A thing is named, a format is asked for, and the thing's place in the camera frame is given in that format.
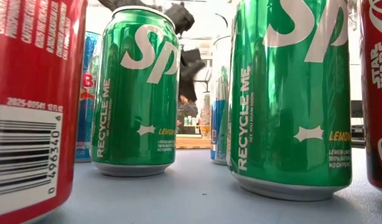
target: white star graphic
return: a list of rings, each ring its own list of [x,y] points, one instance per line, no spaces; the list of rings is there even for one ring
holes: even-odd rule
[[[140,128],[137,132],[140,134],[140,136],[142,136],[143,134],[146,134],[146,133],[154,134],[154,131],[155,131],[155,127],[153,125],[151,125],[149,127],[145,127],[143,125],[140,125]]]
[[[305,129],[305,128],[299,127],[299,131],[293,137],[297,138],[300,142],[302,142],[305,139],[312,139],[312,138],[323,140],[322,139],[323,133],[324,131],[321,129],[321,126],[318,126],[314,129]]]

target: green soda can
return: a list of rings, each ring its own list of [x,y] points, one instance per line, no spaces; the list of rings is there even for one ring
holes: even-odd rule
[[[147,7],[113,12],[102,37],[91,161],[102,174],[146,176],[175,159],[179,40]]]
[[[238,4],[227,163],[244,189],[314,201],[350,185],[347,29],[344,0]]]

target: silver can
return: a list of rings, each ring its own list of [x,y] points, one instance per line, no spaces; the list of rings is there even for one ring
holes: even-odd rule
[[[220,37],[213,43],[211,86],[211,144],[210,157],[216,164],[227,165],[226,139],[228,123],[228,91],[231,60],[231,37]]]

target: blue can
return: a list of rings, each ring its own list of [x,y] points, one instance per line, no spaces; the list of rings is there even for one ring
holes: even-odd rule
[[[224,36],[213,44],[212,52],[212,120],[210,157],[219,165],[227,165],[228,90],[231,60],[231,38]]]
[[[91,133],[98,73],[99,34],[86,32],[83,53],[82,87],[79,95],[78,133],[75,162],[90,162]]]

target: table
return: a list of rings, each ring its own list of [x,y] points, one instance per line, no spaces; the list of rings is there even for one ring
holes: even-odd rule
[[[71,197],[45,223],[382,224],[382,193],[366,180],[365,151],[352,153],[353,183],[324,202],[249,193],[205,149],[177,151],[167,172],[152,177],[105,177],[76,164]]]

